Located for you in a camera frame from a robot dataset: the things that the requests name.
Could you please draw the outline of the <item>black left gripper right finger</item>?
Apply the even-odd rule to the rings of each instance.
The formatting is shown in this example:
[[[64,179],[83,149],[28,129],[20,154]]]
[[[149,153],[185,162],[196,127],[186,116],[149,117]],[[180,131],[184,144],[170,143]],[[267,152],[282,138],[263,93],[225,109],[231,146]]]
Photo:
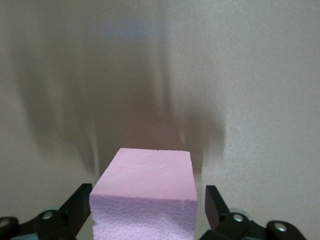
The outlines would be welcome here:
[[[288,222],[272,220],[262,227],[244,214],[232,212],[214,185],[205,188],[204,206],[210,230],[201,240],[307,240]]]

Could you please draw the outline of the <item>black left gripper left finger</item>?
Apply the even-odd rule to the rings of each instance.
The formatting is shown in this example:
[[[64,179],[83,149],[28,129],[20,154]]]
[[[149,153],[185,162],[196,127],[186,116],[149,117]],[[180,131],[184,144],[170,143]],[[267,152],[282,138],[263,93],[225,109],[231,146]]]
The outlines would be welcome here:
[[[77,240],[91,214],[91,191],[92,184],[83,183],[59,209],[45,210],[25,223],[0,217],[0,240]]]

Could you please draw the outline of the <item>brown table mat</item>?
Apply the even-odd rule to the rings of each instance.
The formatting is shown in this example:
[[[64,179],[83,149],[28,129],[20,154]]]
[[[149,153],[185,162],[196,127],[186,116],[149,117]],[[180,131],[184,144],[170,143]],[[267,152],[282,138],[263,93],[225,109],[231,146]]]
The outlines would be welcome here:
[[[0,0],[0,217],[187,150],[260,225],[320,240],[320,0]]]

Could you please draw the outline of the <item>pink foam cube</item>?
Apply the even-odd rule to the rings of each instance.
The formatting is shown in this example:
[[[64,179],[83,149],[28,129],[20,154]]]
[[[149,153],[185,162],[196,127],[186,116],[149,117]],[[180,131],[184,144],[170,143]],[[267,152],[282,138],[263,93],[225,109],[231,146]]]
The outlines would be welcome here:
[[[188,151],[121,148],[89,195],[94,240],[194,240]]]

